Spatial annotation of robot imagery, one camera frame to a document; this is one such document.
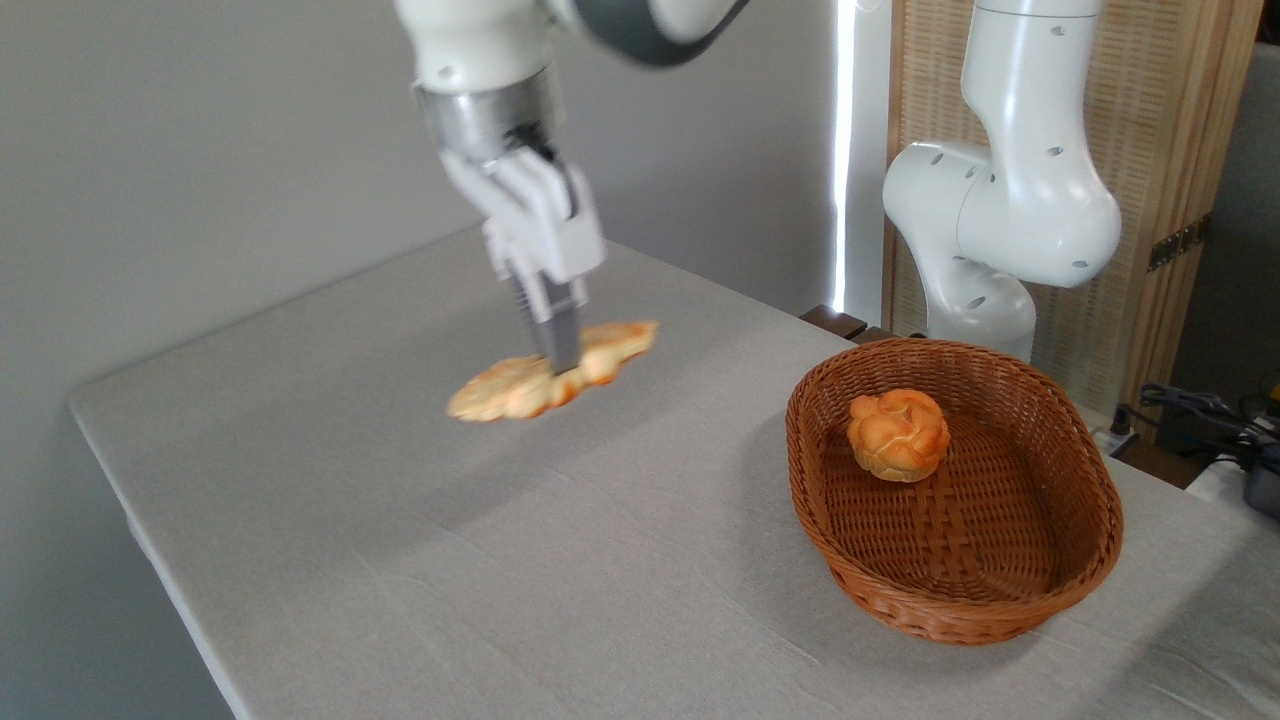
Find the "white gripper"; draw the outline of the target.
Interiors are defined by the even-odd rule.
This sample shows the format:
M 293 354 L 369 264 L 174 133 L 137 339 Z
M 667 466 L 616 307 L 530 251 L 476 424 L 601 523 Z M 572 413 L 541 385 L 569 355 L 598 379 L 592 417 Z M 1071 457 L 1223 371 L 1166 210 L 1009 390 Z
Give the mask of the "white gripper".
M 493 269 L 509 278 L 525 329 L 552 375 L 580 364 L 577 278 L 605 259 L 596 208 L 584 173 L 529 147 L 490 161 L 442 151 L 445 173 L 486 220 Z M 527 281 L 527 292 L 521 277 Z

